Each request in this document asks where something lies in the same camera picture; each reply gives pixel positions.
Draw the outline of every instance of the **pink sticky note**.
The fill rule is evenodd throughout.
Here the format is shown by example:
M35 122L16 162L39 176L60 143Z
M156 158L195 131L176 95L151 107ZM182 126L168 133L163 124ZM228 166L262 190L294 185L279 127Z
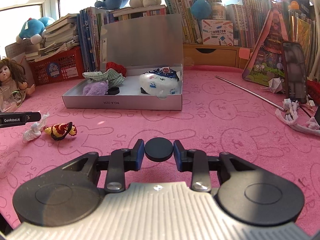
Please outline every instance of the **pink sticky note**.
M250 49L240 48L239 49L239 58L249 59L250 58Z

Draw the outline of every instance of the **smartphone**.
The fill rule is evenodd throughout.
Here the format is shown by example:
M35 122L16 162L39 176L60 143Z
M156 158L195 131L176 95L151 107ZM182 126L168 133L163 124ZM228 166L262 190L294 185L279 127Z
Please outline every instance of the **smartphone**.
M307 70L302 46L297 42L283 41L281 54L285 76L285 94L291 101L307 103Z

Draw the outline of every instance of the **doll hair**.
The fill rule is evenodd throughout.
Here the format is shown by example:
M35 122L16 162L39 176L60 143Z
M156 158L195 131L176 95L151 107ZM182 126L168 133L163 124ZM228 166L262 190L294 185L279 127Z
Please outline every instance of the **doll hair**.
M26 81L26 76L25 76L26 71L24 67L18 62L16 62L15 60L9 59L9 58L3 58L2 60L0 60L0 69L3 66L7 66L9 68L11 78L17 83L17 86L18 86L18 82L23 83Z

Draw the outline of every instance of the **red plastic basket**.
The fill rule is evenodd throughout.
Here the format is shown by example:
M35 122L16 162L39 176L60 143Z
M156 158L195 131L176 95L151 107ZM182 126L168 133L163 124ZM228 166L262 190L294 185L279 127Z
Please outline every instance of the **red plastic basket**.
M29 65L36 86L84 78L80 46L38 62L30 62Z

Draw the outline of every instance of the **green checkered cloth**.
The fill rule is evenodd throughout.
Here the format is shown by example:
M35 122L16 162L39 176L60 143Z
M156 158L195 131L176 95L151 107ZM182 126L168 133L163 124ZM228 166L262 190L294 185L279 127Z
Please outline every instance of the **green checkered cloth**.
M97 82L108 80L109 87L117 87L123 83L125 77L114 69L110 68L105 73L101 71L82 73L83 77L91 78Z

